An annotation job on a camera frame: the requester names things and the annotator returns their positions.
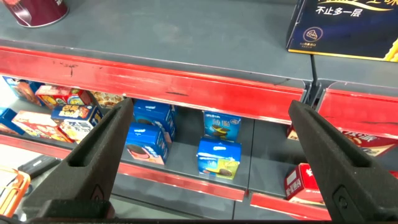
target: gray metal shelf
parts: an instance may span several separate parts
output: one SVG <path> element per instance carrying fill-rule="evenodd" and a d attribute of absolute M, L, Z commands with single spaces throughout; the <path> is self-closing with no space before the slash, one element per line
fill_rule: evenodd
<path fill-rule="evenodd" d="M 222 220 L 232 219 L 235 203 L 233 200 L 122 174 L 116 176 L 112 194 L 189 215 Z"/>
<path fill-rule="evenodd" d="M 69 15 L 39 29 L 0 7 L 0 45 L 238 77 L 303 88 L 309 55 L 288 53 L 294 0 L 65 0 Z"/>
<path fill-rule="evenodd" d="M 377 86 L 398 88 L 398 63 L 322 55 L 314 55 L 313 57 L 315 71 L 320 81 L 343 82 L 341 86 L 336 86 L 335 88 L 365 91 L 351 83 L 370 85 L 363 87 L 368 88 L 368 91 L 372 91 Z M 386 95 L 391 95 L 388 94 L 388 91 L 394 91 L 395 95 L 398 95 L 397 89 L 386 90 Z"/>

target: brand logo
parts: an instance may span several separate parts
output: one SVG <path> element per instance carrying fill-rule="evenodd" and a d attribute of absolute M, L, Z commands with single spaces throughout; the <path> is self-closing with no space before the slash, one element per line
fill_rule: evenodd
<path fill-rule="evenodd" d="M 316 42 L 323 36 L 323 30 L 319 27 L 308 28 L 303 35 L 303 38 L 307 42 Z"/>
<path fill-rule="evenodd" d="M 213 150 L 226 150 L 226 148 L 224 146 L 215 146 L 213 147 Z"/>
<path fill-rule="evenodd" d="M 349 4 L 352 6 L 372 11 L 394 10 L 392 6 L 398 6 L 398 0 L 318 0 L 318 4 Z"/>

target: cardboard box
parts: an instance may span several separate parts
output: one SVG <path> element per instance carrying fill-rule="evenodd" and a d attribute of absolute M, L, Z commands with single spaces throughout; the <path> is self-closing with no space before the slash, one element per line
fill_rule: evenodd
<path fill-rule="evenodd" d="M 25 133 L 24 130 L 12 122 L 16 115 L 17 113 L 10 108 L 0 108 L 0 132 L 20 135 Z"/>
<path fill-rule="evenodd" d="M 234 179 L 241 151 L 240 143 L 202 138 L 197 153 L 199 173 Z"/>
<path fill-rule="evenodd" d="M 137 100 L 134 104 L 134 119 L 137 123 L 160 127 L 168 143 L 175 138 L 174 116 L 168 104 Z"/>
<path fill-rule="evenodd" d="M 286 177 L 284 187 L 290 202 L 325 205 L 310 164 L 299 164 Z"/>
<path fill-rule="evenodd" d="M 58 105 L 91 105 L 87 91 L 76 88 L 43 85 L 36 91 L 36 96 L 51 110 Z"/>
<path fill-rule="evenodd" d="M 16 96 L 36 105 L 44 106 L 44 103 L 41 102 L 37 96 L 35 96 L 36 91 L 40 88 L 40 86 L 44 85 L 44 83 L 20 80 L 18 78 L 11 77 L 3 78 Z"/>
<path fill-rule="evenodd" d="M 380 156 L 398 145 L 398 139 L 382 138 L 351 131 L 343 131 L 343 134 L 369 156 Z M 292 126 L 287 130 L 287 138 L 299 140 Z"/>
<path fill-rule="evenodd" d="M 20 111 L 12 122 L 33 137 L 73 142 L 51 119 L 51 115 Z"/>
<path fill-rule="evenodd" d="M 299 0 L 289 52 L 398 62 L 396 0 Z"/>
<path fill-rule="evenodd" d="M 205 136 L 227 141 L 236 141 L 241 128 L 239 116 L 205 111 Z"/>
<path fill-rule="evenodd" d="M 158 126 L 131 123 L 125 147 L 130 155 L 140 161 L 164 165 L 169 148 Z"/>
<path fill-rule="evenodd" d="M 101 118 L 102 113 L 96 106 L 60 105 L 51 114 L 51 119 L 77 143 L 86 137 Z"/>
<path fill-rule="evenodd" d="M 102 108 L 111 109 L 114 105 L 123 100 L 123 96 L 118 96 L 110 93 L 102 93 L 98 91 L 91 91 L 94 98 Z"/>

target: blue cookie box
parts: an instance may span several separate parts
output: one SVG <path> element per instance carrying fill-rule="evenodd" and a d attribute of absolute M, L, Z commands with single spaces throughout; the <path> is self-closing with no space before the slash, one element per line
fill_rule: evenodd
<path fill-rule="evenodd" d="M 15 80 L 16 80 L 15 78 L 12 78 L 12 77 L 3 77 L 3 79 L 4 79 L 4 80 L 6 81 L 6 83 L 10 86 L 12 92 L 13 92 L 18 98 L 21 98 L 21 99 L 23 99 L 23 100 L 27 100 L 27 99 L 25 99 L 25 98 L 20 97 L 20 96 L 18 95 L 18 93 L 15 92 L 14 88 L 12 87 L 12 86 L 15 86 L 15 84 L 13 84 L 13 83 L 15 83 Z M 33 93 L 36 93 L 36 91 L 40 88 L 40 86 L 44 85 L 44 83 L 41 83 L 41 82 L 33 82 L 33 81 L 28 81 L 28 80 L 20 80 L 20 81 L 28 83 L 28 84 L 29 84 L 29 87 L 30 87 L 30 89 L 33 91 Z M 45 104 L 43 103 L 42 100 L 40 100 L 38 97 L 36 97 L 36 98 L 37 98 L 37 100 L 40 102 L 40 104 L 41 104 L 42 106 L 45 106 Z"/>
<path fill-rule="evenodd" d="M 214 173 L 205 172 L 206 168 L 216 169 L 218 167 L 218 159 L 240 162 L 241 151 L 242 145 L 240 143 L 202 138 L 197 153 L 199 172 L 215 175 Z"/>
<path fill-rule="evenodd" d="M 150 147 L 153 151 L 149 151 L 149 153 L 151 153 L 153 157 L 160 156 L 165 164 L 169 154 L 169 148 L 167 144 L 163 144 L 163 142 L 165 142 L 164 135 L 158 126 L 131 123 L 125 146 L 132 144 L 144 148 Z"/>
<path fill-rule="evenodd" d="M 10 108 L 0 108 L 0 124 L 5 125 L 7 128 L 23 135 L 25 133 L 20 127 L 12 122 L 12 119 L 17 115 L 15 111 Z"/>
<path fill-rule="evenodd" d="M 236 141 L 236 138 L 239 134 L 239 129 L 241 128 L 241 117 L 223 114 L 211 111 L 204 112 L 204 122 L 205 122 L 205 136 L 220 139 L 218 136 L 214 136 L 213 125 L 221 126 L 222 128 L 228 128 L 228 134 L 225 136 L 226 138 L 221 138 L 222 140 L 227 141 Z"/>
<path fill-rule="evenodd" d="M 134 119 L 136 122 L 139 119 L 145 119 L 153 125 L 158 125 L 170 135 L 171 141 L 175 138 L 174 116 L 175 112 L 172 111 L 172 107 L 165 103 L 137 100 L 134 104 Z"/>

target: box lid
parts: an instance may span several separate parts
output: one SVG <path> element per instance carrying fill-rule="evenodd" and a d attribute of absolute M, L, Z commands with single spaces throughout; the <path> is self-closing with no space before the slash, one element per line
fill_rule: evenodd
<path fill-rule="evenodd" d="M 160 132 L 161 130 L 158 126 L 131 123 L 126 138 L 126 144 L 128 144 L 128 142 L 146 142 L 155 144 Z"/>
<path fill-rule="evenodd" d="M 240 162 L 241 151 L 242 145 L 240 143 L 202 138 L 197 155 Z"/>
<path fill-rule="evenodd" d="M 52 119 L 76 119 L 86 121 L 91 118 L 96 106 L 58 105 L 51 113 Z"/>
<path fill-rule="evenodd" d="M 171 110 L 171 106 L 165 103 L 152 102 L 147 100 L 137 100 L 134 104 L 134 113 L 141 112 L 146 113 L 152 112 L 151 115 L 159 116 L 164 118 L 167 113 Z"/>

